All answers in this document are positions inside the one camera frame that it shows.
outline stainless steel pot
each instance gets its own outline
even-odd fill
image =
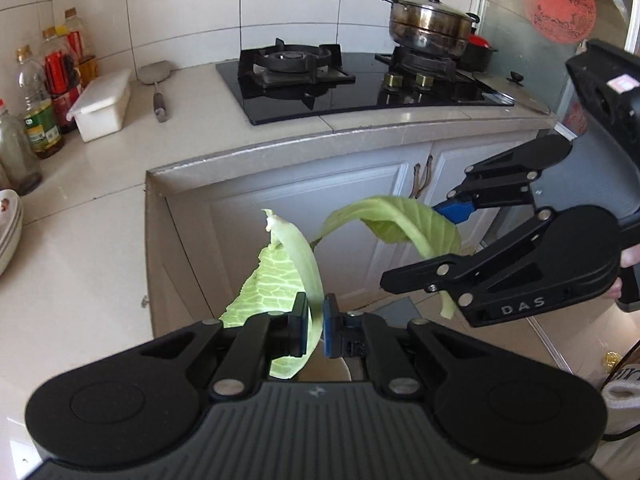
[[[431,56],[462,56],[479,18],[440,0],[382,0],[391,4],[389,35],[398,44]]]

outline white plastic container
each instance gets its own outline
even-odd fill
[[[91,81],[66,114],[69,121],[76,118],[84,142],[122,129],[131,97],[130,75],[131,69],[127,68]]]

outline cabinet handle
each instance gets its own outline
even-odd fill
[[[427,188],[431,182],[431,163],[433,162],[433,155],[429,155],[427,163],[424,167],[424,177],[420,177],[420,162],[414,166],[414,186],[411,190],[409,198],[415,198],[418,200],[422,192]]]

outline human hand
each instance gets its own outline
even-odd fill
[[[629,247],[620,254],[620,267],[627,268],[635,264],[640,264],[640,244]],[[618,300],[620,295],[622,295],[622,280],[617,277],[611,288],[602,297]]]

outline black glass cooktop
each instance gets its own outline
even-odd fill
[[[390,55],[342,54],[342,72],[348,77],[338,75],[330,78],[331,82],[276,88],[264,88],[251,76],[239,76],[237,60],[219,63],[216,68],[251,124],[380,108],[513,105],[502,94],[461,73],[453,78],[436,73],[416,77],[411,71],[391,69],[389,58]],[[385,78],[389,72],[402,75],[401,80],[391,78],[390,83],[388,76]]]

